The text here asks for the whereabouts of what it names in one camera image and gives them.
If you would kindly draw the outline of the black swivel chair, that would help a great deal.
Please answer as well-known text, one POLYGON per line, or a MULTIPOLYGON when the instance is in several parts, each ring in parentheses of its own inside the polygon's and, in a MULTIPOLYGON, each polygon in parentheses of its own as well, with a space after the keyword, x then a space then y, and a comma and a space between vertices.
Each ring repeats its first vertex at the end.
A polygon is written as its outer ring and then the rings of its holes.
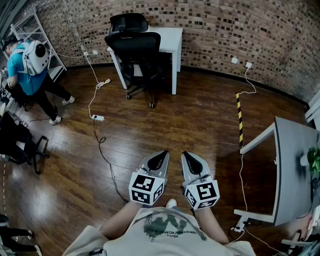
POLYGON ((0 116, 0 155, 8 157, 9 162, 33 165, 35 173, 39 175, 41 172, 37 169, 37 157, 50 157, 49 154, 39 151, 41 142, 47 140, 43 135, 34 142, 30 130, 21 123, 16 124, 8 112, 0 116))

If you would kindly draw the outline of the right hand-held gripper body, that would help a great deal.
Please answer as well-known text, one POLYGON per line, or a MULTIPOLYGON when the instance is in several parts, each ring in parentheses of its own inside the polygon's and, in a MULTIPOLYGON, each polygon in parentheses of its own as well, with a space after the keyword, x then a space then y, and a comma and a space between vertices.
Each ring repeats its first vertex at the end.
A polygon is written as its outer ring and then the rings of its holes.
POLYGON ((183 194, 193 210, 213 207, 220 199, 218 182, 211 174, 185 181, 183 188, 183 194))

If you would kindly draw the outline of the person's left forearm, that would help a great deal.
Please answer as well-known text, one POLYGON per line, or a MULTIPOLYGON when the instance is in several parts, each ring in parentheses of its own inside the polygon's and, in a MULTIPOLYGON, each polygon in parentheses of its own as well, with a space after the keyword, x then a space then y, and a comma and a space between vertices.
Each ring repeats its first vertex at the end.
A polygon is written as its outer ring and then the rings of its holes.
POLYGON ((108 239, 115 240, 124 235, 131 222, 143 205, 130 201, 110 219, 106 220, 99 231, 108 239))

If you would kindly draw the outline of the person's beige printed shirt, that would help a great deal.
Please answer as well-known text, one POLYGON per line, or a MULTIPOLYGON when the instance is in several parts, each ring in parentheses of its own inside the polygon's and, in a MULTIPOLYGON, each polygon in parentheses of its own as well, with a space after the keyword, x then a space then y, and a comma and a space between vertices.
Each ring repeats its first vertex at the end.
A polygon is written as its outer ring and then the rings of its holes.
POLYGON ((87 226, 62 256, 256 256, 247 241, 222 245, 196 219, 167 207, 141 208, 121 237, 87 226))

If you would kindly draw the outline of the green plant in white pot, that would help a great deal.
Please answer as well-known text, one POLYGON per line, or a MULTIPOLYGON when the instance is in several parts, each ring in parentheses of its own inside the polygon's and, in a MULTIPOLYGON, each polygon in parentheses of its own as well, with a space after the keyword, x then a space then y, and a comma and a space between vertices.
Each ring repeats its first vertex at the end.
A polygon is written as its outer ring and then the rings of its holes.
POLYGON ((300 165, 309 166, 311 173, 320 173, 320 147, 310 147, 308 152, 300 158, 300 165))

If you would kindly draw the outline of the grey desk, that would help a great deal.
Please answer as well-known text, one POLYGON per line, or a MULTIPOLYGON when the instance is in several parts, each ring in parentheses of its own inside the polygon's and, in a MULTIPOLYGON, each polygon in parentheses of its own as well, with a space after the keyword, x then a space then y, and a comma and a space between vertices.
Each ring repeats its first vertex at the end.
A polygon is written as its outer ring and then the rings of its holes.
POLYGON ((237 225, 249 219, 272 223, 275 226, 288 223, 308 214, 320 204, 320 188, 312 191, 311 173, 308 166, 301 166, 300 158, 320 142, 320 131, 281 117, 250 143, 240 149, 244 155, 265 139, 274 135, 276 150, 276 188, 272 214, 247 210, 234 210, 239 215, 237 225))

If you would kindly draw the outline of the yellow black striped floor strip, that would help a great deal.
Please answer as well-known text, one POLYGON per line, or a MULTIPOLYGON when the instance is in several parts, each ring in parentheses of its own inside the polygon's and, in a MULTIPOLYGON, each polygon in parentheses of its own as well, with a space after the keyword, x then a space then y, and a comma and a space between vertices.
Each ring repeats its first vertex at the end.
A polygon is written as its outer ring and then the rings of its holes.
POLYGON ((243 147, 243 120, 242 120, 242 111, 241 111, 241 103, 240 103, 240 94, 236 93, 236 102, 237 102, 237 110, 238 110, 238 119, 239 119, 239 146, 243 147))

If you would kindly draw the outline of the white cabinet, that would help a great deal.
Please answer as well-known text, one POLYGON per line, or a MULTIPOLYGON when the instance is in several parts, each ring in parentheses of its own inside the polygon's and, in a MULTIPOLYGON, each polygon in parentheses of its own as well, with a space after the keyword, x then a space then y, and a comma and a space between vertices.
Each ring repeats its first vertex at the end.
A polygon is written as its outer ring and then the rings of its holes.
POLYGON ((309 110, 304 114, 305 119, 320 131, 320 90, 311 99, 308 106, 309 110))

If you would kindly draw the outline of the white desk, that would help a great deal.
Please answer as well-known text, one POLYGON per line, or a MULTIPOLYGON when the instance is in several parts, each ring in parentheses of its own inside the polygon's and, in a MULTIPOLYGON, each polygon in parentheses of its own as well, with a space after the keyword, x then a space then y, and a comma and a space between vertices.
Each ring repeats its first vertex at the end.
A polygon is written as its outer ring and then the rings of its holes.
POLYGON ((181 71, 182 58, 182 28, 175 27, 149 27, 147 32, 160 34, 159 51, 170 53, 172 57, 172 89, 173 95, 177 94, 177 75, 181 71))

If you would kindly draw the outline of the white metal shelf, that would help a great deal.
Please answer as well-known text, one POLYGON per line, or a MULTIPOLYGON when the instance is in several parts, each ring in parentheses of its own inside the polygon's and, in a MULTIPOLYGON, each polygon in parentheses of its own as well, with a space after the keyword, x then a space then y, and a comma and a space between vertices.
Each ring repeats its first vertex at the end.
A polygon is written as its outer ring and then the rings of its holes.
POLYGON ((66 71, 67 68, 55 51, 51 41, 49 40, 41 22, 37 15, 36 7, 32 8, 30 14, 27 14, 16 24, 10 25, 9 35, 15 35, 18 40, 32 41, 38 40, 44 44, 50 57, 50 64, 48 66, 48 73, 55 82, 59 75, 66 71))

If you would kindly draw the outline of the black office chair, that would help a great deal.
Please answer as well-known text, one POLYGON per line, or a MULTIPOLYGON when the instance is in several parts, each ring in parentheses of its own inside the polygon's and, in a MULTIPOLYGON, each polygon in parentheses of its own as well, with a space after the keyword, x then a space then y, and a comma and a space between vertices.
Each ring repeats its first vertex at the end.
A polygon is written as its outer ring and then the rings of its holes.
POLYGON ((148 91, 149 107, 153 109, 154 88, 164 79, 160 58, 161 35, 148 32, 149 26, 141 13, 125 13, 110 18, 110 31, 104 40, 121 60, 120 73, 132 89, 130 100, 138 90, 148 91))

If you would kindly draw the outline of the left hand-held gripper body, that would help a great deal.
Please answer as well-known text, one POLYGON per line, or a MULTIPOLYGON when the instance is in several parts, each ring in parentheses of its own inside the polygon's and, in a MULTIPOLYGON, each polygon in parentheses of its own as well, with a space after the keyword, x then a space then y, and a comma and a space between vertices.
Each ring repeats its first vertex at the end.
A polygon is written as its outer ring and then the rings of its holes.
POLYGON ((139 168, 131 175, 129 183, 130 200, 136 203, 153 206, 164 193, 167 183, 166 170, 139 168))

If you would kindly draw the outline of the person's right forearm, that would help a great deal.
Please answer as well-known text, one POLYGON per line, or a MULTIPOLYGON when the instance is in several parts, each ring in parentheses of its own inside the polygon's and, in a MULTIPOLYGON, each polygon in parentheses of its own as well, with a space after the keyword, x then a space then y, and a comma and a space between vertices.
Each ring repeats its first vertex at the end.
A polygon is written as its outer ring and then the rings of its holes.
POLYGON ((208 237, 222 245, 229 243, 226 233, 209 207, 197 209, 194 213, 199 227, 208 237))

